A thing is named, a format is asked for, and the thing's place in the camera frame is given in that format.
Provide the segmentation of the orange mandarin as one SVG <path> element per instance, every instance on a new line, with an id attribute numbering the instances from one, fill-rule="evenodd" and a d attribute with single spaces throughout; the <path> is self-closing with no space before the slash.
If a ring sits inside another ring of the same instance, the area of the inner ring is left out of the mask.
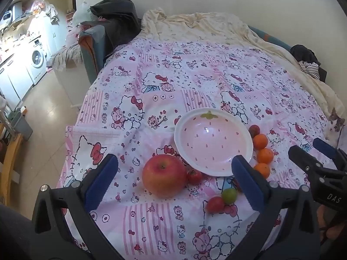
<path id="1" fill-rule="evenodd" d="M 258 171 L 265 179 L 270 176 L 270 167 L 265 163 L 258 163 L 253 167 L 253 169 Z"/>
<path id="2" fill-rule="evenodd" d="M 269 148 L 263 148 L 260 151 L 258 151 L 257 154 L 257 162 L 263 163 L 263 164 L 270 164 L 273 161 L 273 151 Z"/>
<path id="3" fill-rule="evenodd" d="M 253 138 L 255 150 L 262 150 L 268 145 L 268 138 L 265 134 L 258 134 Z"/>

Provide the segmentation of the dark red strawberry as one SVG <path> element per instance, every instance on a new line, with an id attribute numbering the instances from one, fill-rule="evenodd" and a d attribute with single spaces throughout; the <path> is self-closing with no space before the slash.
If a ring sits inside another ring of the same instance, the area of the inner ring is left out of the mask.
<path id="1" fill-rule="evenodd" d="M 260 127 L 256 124 L 253 124 L 249 127 L 249 133 L 252 138 L 260 134 Z"/>

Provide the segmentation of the green plum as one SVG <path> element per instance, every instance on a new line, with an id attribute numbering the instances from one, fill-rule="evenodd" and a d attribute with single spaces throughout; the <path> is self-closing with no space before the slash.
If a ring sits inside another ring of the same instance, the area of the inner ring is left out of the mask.
<path id="1" fill-rule="evenodd" d="M 238 192 L 235 188 L 224 189 L 221 197 L 226 205 L 234 204 L 238 197 Z"/>

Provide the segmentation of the red cherry tomato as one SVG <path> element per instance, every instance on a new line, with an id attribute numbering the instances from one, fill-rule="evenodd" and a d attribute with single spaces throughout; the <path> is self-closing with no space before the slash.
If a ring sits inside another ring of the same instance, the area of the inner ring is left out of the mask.
<path id="1" fill-rule="evenodd" d="M 187 182 L 191 185 L 199 185 L 203 180 L 203 174 L 195 169 L 191 169 L 187 172 Z"/>
<path id="2" fill-rule="evenodd" d="M 206 204 L 206 211 L 210 214 L 219 214 L 224 210 L 225 203 L 220 196 L 212 197 Z"/>

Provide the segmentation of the large red apple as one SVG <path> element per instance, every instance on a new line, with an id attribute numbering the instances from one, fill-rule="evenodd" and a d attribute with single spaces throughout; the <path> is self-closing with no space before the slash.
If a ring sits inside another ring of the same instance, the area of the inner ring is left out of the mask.
<path id="1" fill-rule="evenodd" d="M 187 183 L 187 171 L 176 157 L 160 154 L 150 158 L 142 170 L 142 183 L 147 192 L 158 198 L 172 198 Z"/>

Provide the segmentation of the wooden chair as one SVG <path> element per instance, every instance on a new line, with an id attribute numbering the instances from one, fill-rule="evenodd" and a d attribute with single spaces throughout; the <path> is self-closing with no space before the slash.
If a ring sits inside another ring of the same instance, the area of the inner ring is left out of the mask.
<path id="1" fill-rule="evenodd" d="M 1 203 L 10 204 L 11 182 L 19 183 L 20 175 L 13 169 L 23 142 L 23 135 L 16 134 L 9 144 L 5 153 L 4 162 L 1 163 Z"/>

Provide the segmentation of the black striped clothes pile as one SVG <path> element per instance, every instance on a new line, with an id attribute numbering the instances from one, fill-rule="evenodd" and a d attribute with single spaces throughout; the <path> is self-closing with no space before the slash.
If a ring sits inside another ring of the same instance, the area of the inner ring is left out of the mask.
<path id="1" fill-rule="evenodd" d="M 314 79 L 325 82 L 327 71 L 321 68 L 321 63 L 316 58 L 313 51 L 303 45 L 295 45 L 290 48 L 290 53 L 298 62 L 302 72 Z"/>

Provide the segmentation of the pink strawberry pattern plate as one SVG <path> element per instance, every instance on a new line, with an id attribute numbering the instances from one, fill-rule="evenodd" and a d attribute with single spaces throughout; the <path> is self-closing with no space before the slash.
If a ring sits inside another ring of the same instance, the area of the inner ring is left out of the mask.
<path id="1" fill-rule="evenodd" d="M 235 116 L 213 108 L 193 109 L 184 114 L 173 136 L 179 155 L 194 169 L 213 177 L 232 175 L 232 159 L 253 156 L 248 129 Z"/>

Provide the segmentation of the white cabinet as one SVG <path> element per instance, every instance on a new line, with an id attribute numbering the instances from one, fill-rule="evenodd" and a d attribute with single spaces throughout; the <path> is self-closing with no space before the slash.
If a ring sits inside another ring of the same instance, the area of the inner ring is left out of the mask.
<path id="1" fill-rule="evenodd" d="M 76 64 L 69 60 L 64 69 L 54 69 L 54 72 L 70 100 L 71 108 L 80 110 L 91 86 L 84 63 Z"/>

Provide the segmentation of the pink Hello Kitty bedsheet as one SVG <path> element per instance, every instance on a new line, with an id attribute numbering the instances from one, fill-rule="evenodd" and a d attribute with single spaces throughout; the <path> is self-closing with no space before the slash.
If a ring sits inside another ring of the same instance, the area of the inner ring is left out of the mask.
<path id="1" fill-rule="evenodd" d="M 328 120 L 311 84 L 257 45 L 137 38 L 116 49 L 66 128 L 59 185 L 82 180 L 115 154 L 118 172 L 91 217 L 125 259 L 224 259 L 256 219 L 244 197 L 223 213 L 205 212 L 232 180 L 208 177 L 161 200 L 144 189 L 142 168 L 159 154 L 179 157 L 175 126 L 187 112 L 209 107 L 259 126 L 274 153 L 270 180 L 292 189 L 307 184 L 288 150 L 296 144 L 328 162 L 312 145 Z"/>

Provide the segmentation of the white washing machine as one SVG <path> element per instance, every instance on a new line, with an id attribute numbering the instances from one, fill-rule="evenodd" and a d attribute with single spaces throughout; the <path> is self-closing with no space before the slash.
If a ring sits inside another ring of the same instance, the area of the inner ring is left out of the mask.
<path id="1" fill-rule="evenodd" d="M 34 85 L 45 76 L 46 68 L 46 50 L 42 43 L 41 36 L 37 36 L 30 40 L 27 46 L 28 49 L 28 73 Z"/>

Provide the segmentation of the black bag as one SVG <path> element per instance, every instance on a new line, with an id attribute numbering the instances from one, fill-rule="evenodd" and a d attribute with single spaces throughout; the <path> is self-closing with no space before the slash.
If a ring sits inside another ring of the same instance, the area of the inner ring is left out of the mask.
<path id="1" fill-rule="evenodd" d="M 85 21 L 84 27 L 103 26 L 105 31 L 105 56 L 114 49 L 129 43 L 141 31 L 141 20 L 131 0 L 103 0 L 91 6 L 91 12 L 97 16 L 96 21 Z"/>

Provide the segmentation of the teal orange bed frame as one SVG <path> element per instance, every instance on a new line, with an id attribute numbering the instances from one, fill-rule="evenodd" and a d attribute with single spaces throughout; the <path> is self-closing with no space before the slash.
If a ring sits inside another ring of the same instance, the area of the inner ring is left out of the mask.
<path id="1" fill-rule="evenodd" d="M 104 67 L 106 52 L 106 32 L 102 25 L 93 26 L 81 31 L 78 37 L 81 48 L 82 60 L 90 84 L 97 79 L 99 72 Z"/>

